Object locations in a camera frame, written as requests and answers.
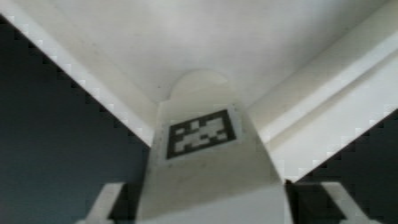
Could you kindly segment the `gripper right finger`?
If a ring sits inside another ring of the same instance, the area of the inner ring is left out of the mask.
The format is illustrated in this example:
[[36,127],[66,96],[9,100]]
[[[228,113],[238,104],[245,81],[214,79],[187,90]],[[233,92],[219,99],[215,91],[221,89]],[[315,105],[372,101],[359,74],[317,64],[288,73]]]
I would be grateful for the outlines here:
[[285,183],[293,224],[384,224],[370,218],[340,182]]

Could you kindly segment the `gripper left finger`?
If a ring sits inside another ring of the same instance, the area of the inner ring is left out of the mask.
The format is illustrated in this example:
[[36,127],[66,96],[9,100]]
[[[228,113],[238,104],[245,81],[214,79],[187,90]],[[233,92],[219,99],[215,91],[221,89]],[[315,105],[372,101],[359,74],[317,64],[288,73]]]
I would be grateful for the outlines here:
[[87,216],[73,224],[135,224],[139,196],[137,184],[107,183]]

